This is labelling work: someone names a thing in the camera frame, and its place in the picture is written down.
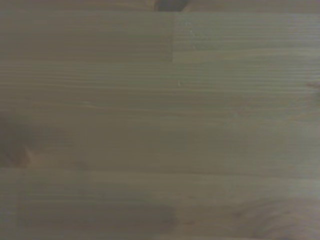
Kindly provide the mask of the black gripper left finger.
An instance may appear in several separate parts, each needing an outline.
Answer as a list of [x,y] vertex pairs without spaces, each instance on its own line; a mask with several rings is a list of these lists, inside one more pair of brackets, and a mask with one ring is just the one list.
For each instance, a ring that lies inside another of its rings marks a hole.
[[172,11],[171,0],[155,0],[153,10],[155,12],[171,12]]

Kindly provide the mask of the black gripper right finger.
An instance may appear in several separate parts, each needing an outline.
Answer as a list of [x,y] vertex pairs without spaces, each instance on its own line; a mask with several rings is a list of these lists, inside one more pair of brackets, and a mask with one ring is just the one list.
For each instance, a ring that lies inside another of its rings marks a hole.
[[188,5],[188,0],[172,0],[171,10],[173,12],[181,12]]

